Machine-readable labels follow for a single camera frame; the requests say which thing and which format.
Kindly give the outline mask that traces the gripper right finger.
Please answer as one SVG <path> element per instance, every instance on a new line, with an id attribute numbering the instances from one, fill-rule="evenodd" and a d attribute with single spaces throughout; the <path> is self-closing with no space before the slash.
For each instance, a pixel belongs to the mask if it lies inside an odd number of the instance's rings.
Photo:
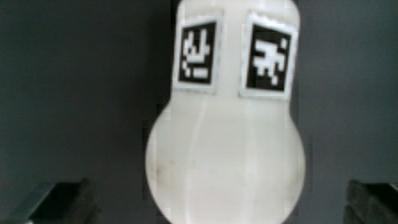
<path id="1" fill-rule="evenodd" d="M 398 185 L 349 182 L 344 224 L 398 224 Z"/>

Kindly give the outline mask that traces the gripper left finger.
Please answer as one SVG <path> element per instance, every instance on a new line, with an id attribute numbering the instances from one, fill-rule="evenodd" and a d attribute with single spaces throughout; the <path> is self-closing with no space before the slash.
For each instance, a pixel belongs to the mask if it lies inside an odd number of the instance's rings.
<path id="1" fill-rule="evenodd" d="M 93 182 L 42 183 L 0 224 L 102 224 Z"/>

